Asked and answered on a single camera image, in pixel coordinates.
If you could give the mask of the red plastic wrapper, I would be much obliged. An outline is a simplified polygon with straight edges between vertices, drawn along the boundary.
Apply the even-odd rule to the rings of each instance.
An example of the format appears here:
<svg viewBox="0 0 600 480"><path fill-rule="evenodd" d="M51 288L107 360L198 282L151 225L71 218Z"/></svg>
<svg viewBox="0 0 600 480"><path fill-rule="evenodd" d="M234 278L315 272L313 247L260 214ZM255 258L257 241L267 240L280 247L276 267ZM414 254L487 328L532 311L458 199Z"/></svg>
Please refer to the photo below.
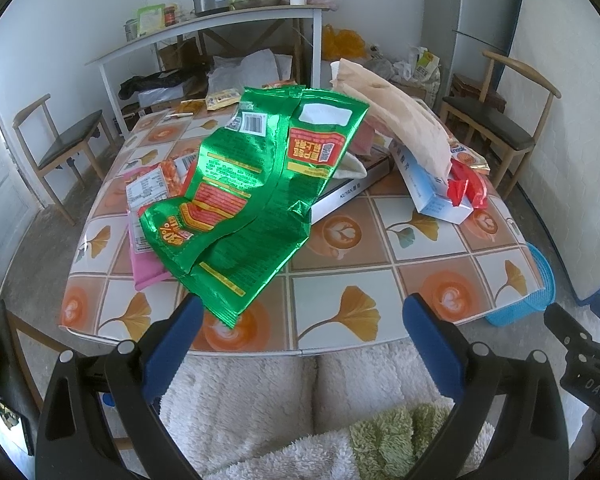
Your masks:
<svg viewBox="0 0 600 480"><path fill-rule="evenodd" d="M460 206L463 200L468 200L474 209L488 206L488 189L483 177L454 158L451 159L446 196L454 207Z"/></svg>

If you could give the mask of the blue white tissue box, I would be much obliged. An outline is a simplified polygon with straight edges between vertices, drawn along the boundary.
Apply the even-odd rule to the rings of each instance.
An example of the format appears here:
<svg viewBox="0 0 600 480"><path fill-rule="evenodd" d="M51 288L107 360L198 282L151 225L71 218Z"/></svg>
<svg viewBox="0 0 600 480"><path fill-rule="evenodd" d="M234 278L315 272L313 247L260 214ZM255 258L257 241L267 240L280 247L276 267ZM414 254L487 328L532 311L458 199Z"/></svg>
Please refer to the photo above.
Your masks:
<svg viewBox="0 0 600 480"><path fill-rule="evenodd" d="M413 154L405 146L393 140L389 151L415 208L420 214L453 224L461 224L474 212L474 207L466 197L457 206L454 206L448 197L446 182L430 176L424 168L419 166Z"/></svg>

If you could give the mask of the orange biscuit wrapper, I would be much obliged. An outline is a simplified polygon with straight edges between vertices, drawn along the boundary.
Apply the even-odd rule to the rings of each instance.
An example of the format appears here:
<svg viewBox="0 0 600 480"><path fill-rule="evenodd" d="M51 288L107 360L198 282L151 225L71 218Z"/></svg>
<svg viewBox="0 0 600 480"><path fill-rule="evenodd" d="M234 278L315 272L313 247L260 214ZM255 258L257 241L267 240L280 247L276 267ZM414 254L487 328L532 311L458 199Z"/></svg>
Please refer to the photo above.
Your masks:
<svg viewBox="0 0 600 480"><path fill-rule="evenodd" d="M484 176L490 174L490 166L486 159L472 148L468 148L468 146L460 143L455 138L449 140L449 146L452 159L468 166L470 169L478 172L478 174L483 174Z"/></svg>

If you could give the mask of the red white snack packet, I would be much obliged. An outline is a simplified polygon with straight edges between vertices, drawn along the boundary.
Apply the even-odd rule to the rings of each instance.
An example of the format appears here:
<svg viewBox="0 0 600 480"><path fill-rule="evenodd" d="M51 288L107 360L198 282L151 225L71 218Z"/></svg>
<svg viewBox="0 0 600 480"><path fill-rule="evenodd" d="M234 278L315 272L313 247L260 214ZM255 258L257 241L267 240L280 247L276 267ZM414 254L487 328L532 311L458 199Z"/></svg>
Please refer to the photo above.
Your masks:
<svg viewBox="0 0 600 480"><path fill-rule="evenodd" d="M168 159L134 172L126 180L125 195L129 210L179 196L190 161L187 157Z"/></svg>

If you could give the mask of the grey charging cable box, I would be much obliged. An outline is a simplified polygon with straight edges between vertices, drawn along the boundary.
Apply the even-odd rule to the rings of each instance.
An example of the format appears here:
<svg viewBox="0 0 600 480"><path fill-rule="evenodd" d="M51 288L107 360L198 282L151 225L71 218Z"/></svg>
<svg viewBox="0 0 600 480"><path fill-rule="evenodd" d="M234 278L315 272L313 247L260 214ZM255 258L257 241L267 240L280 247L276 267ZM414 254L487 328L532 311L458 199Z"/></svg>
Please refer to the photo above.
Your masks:
<svg viewBox="0 0 600 480"><path fill-rule="evenodd" d="M315 224L329 214L349 203L367 191L372 185L387 177L393 170L391 157L382 151L372 151L368 156L358 158L367 169L363 179L336 180L332 178L311 209L311 224Z"/></svg>

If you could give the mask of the green snack bag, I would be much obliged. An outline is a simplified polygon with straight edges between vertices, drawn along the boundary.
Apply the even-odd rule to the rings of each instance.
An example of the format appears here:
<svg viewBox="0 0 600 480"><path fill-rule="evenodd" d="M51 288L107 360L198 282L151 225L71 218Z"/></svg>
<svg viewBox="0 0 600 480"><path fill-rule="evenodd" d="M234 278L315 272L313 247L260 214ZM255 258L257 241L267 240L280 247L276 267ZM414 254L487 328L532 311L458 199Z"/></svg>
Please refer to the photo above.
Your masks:
<svg viewBox="0 0 600 480"><path fill-rule="evenodd" d="M200 144L184 194L140 215L166 270L227 327L309 239L312 207L367 111L332 90L248 88Z"/></svg>

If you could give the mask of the white cloth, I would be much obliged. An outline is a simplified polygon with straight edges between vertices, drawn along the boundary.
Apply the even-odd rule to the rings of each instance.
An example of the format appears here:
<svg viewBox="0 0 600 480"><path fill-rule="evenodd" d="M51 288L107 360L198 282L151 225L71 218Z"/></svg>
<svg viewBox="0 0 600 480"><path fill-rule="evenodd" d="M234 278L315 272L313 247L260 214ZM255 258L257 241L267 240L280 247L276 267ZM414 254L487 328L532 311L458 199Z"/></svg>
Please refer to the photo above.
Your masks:
<svg viewBox="0 0 600 480"><path fill-rule="evenodd" d="M345 152L332 177L336 180L363 179L367 176L364 164L353 154Z"/></svg>

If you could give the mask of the brown paper bag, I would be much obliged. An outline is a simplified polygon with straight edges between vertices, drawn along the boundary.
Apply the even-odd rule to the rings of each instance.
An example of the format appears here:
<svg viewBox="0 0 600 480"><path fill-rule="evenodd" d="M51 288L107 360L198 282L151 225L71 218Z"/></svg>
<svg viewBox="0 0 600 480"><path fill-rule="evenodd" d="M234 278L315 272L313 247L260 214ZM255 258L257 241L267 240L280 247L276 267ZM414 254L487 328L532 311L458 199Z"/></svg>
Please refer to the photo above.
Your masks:
<svg viewBox="0 0 600 480"><path fill-rule="evenodd" d="M426 105L361 64L340 58L332 62L332 88L368 104L374 128L410 150L430 176L445 181L450 174L449 137Z"/></svg>

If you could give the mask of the blue plastic basket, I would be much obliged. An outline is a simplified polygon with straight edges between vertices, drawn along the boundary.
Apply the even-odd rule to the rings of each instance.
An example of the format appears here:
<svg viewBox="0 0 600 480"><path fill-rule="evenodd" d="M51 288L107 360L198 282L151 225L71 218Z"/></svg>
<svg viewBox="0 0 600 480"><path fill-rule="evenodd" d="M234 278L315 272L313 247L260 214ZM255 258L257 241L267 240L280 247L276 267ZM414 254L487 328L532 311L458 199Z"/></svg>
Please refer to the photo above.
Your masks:
<svg viewBox="0 0 600 480"><path fill-rule="evenodd" d="M528 268L534 272L532 283L535 284L535 289L531 289L521 268L513 261L506 260L506 281L496 294L499 295L502 290L510 288L517 293L519 300L489 313L486 320L493 326L507 326L532 313L544 312L555 301L556 281L547 258L532 244L527 244L522 254L528 258Z"/></svg>

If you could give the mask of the white fluffy blanket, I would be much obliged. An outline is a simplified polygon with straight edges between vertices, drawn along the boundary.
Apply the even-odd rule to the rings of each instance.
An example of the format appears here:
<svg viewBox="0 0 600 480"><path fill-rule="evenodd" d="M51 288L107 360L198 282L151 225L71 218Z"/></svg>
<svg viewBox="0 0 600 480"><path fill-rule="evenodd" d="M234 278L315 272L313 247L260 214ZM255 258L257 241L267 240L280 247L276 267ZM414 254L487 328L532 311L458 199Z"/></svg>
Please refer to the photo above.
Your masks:
<svg viewBox="0 0 600 480"><path fill-rule="evenodd" d="M403 479L453 406L404 339L317 358L189 356L159 417L205 479Z"/></svg>

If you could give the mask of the pink flat packet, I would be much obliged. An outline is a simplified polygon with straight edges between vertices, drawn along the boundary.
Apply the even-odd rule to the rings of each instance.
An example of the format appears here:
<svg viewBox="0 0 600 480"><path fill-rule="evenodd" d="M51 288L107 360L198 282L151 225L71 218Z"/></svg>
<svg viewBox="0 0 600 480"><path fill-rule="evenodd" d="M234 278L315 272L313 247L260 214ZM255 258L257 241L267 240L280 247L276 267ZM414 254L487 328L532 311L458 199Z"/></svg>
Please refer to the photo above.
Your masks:
<svg viewBox="0 0 600 480"><path fill-rule="evenodd" d="M156 253L146 242L140 216L148 208L147 205L131 210L128 213L130 261L135 290L141 292L145 288L167 280L173 280L173 275L166 270Z"/></svg>

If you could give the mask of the wooden chair right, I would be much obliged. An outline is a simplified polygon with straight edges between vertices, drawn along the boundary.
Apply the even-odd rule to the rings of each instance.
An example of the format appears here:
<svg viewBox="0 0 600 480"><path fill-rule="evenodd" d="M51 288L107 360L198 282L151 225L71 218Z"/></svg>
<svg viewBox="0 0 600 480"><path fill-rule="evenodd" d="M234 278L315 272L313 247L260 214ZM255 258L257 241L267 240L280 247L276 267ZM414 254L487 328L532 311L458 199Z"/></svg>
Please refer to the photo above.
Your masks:
<svg viewBox="0 0 600 480"><path fill-rule="evenodd" d="M448 117L452 116L468 125L467 136L465 136L466 144L469 144L472 135L478 132L486 140L495 143L503 150L503 157L500 166L498 166L498 171L491 178L494 188L500 185L512 161L517 156L521 157L516 171L509 180L508 187L502 194L502 199L506 200L518 183L521 174L527 168L531 154L544 131L552 104L555 100L562 98L562 92L535 68L525 62L489 50L483 50L482 55L489 62L486 66L486 74L483 78L478 99L466 98L466 96L446 96L442 99L440 119L445 124ZM496 63L508 67L547 91L547 99L532 134L496 108L486 105L486 96L489 92Z"/></svg>

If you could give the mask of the wooden chair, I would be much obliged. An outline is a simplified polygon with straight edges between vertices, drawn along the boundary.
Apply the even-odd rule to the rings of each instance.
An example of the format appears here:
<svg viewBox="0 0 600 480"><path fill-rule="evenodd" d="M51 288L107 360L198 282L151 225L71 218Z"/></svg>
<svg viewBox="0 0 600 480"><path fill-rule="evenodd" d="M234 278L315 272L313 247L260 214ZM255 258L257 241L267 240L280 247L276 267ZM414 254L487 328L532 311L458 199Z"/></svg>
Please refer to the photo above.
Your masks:
<svg viewBox="0 0 600 480"><path fill-rule="evenodd" d="M46 93L36 101L23 107L22 110L15 114L15 117L12 120L12 128L14 128L20 148L22 148L24 156L26 156L28 163L33 169L35 177L38 178L38 182L42 184L42 187L64 218L69 222L70 226L74 226L76 222L46 181L46 176L52 170L59 168L62 164L67 164L74 173L74 176L81 184L83 184L84 179L74 162L74 156L79 154L79 152L83 152L94 169L96 176L99 177L100 180L104 180L105 173L102 171L102 167L99 165L97 157L90 148L88 141L91 140L91 138L96 138L96 136L103 134L106 136L106 139L112 148L116 148L118 144L117 141L114 140L114 135L111 133L106 123L102 110L98 110L97 112L85 116L65 131L59 132L47 106L47 101L49 99L50 94ZM50 147L42 158L40 160L35 160L21 131L21 127L39 108L44 114L48 128L50 128L53 142L50 144Z"/></svg>
<svg viewBox="0 0 600 480"><path fill-rule="evenodd" d="M535 68L525 62L489 50L483 50L482 55L489 62L486 66L486 74L483 78L478 99L466 98L466 96L446 96L442 99L440 119L445 124L448 117L452 116L468 125L467 136L465 136L466 144L469 144L472 135L478 132L486 140L495 143L503 150L503 157L500 166L498 166L498 171L491 178L494 188L500 185L512 161L517 156L521 157L516 171L509 180L508 187L502 194L502 199L506 200L518 183L521 174L527 168L531 154L544 131L552 104L555 100L562 98L562 92ZM486 96L489 92L496 63L508 67L547 91L547 99L532 134L496 108L486 105Z"/></svg>

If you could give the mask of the wooden chair left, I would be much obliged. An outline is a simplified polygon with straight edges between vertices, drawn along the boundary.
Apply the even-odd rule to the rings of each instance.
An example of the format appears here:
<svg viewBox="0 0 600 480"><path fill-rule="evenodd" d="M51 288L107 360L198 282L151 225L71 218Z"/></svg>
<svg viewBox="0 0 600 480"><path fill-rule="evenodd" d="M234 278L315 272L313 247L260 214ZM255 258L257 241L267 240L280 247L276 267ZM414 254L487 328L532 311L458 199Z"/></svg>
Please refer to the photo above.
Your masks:
<svg viewBox="0 0 600 480"><path fill-rule="evenodd" d="M112 148L116 148L118 144L117 141L114 140L114 135L111 133L106 123L102 110L98 110L97 112L85 116L65 131L59 132L47 106L47 101L49 99L50 94L46 93L36 101L23 107L22 110L15 114L15 117L12 120L12 128L14 128L20 148L22 148L24 156L26 156L28 163L33 169L35 177L38 178L38 182L42 184L42 187L64 218L69 222L70 226L74 226L76 222L46 181L46 176L52 170L59 168L62 164L67 164L74 173L74 176L81 184L83 184L84 179L74 162L74 156L79 154L79 152L83 152L94 169L96 176L99 177L100 180L104 180L105 173L102 171L102 167L99 165L97 157L90 148L88 141L91 140L91 138L96 138L96 136L103 134L106 136L106 139ZM21 127L39 108L44 114L48 128L50 128L53 142L50 144L50 147L42 158L40 160L35 160L21 131Z"/></svg>

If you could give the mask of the yellow snack packet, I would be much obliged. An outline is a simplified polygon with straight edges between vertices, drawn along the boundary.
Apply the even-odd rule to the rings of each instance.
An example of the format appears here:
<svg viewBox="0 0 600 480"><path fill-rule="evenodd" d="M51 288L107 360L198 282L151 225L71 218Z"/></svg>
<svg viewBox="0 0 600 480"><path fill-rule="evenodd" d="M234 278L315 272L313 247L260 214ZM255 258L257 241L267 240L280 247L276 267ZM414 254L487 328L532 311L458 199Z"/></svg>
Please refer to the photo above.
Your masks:
<svg viewBox="0 0 600 480"><path fill-rule="evenodd" d="M204 102L206 102L206 109L214 112L238 103L241 97L242 95L237 89L231 88L209 93Z"/></svg>

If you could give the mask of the grey refrigerator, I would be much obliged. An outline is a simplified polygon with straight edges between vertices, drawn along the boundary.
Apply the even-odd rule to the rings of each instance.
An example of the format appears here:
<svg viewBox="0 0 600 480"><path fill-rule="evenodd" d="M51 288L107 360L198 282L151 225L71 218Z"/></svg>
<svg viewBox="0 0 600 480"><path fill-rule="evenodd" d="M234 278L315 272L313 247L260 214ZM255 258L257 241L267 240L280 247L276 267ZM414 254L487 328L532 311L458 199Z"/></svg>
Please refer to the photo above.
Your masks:
<svg viewBox="0 0 600 480"><path fill-rule="evenodd" d="M420 44L440 60L434 108L451 93L452 77L483 81L489 50L509 54L522 0L425 0Z"/></svg>

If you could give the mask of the orange plastic bag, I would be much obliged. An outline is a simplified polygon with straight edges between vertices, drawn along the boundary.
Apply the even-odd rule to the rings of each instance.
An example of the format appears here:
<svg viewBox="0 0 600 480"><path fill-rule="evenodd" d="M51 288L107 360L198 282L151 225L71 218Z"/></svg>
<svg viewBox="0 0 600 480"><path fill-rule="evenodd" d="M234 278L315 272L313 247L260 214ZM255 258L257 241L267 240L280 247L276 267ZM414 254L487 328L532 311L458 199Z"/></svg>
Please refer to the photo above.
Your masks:
<svg viewBox="0 0 600 480"><path fill-rule="evenodd" d="M366 58L366 43L354 30L336 29L327 24L322 29L322 59L332 62L340 58Z"/></svg>

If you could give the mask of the green packet on shelf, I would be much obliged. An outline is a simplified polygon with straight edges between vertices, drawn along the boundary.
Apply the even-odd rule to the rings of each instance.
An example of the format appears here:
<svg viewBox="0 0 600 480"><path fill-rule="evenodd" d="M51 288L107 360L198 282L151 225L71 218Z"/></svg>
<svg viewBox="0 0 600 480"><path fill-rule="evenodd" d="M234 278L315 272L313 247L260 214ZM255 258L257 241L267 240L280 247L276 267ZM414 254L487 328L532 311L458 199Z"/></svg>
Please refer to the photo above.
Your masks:
<svg viewBox="0 0 600 480"><path fill-rule="evenodd" d="M137 36L143 37L154 34L166 27L164 24L164 3L154 6L144 6L137 10Z"/></svg>

